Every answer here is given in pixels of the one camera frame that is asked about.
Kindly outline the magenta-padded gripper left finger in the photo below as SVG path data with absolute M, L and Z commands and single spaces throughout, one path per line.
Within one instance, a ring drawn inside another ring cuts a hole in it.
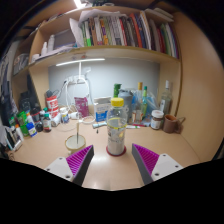
M 93 156 L 94 147 L 90 145 L 67 158 L 57 158 L 45 170 L 81 186 Z

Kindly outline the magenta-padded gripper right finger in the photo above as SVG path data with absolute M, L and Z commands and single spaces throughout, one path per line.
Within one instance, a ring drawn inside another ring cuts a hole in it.
M 137 144 L 132 144 L 132 155 L 145 185 L 182 169 L 168 154 L 157 154 Z

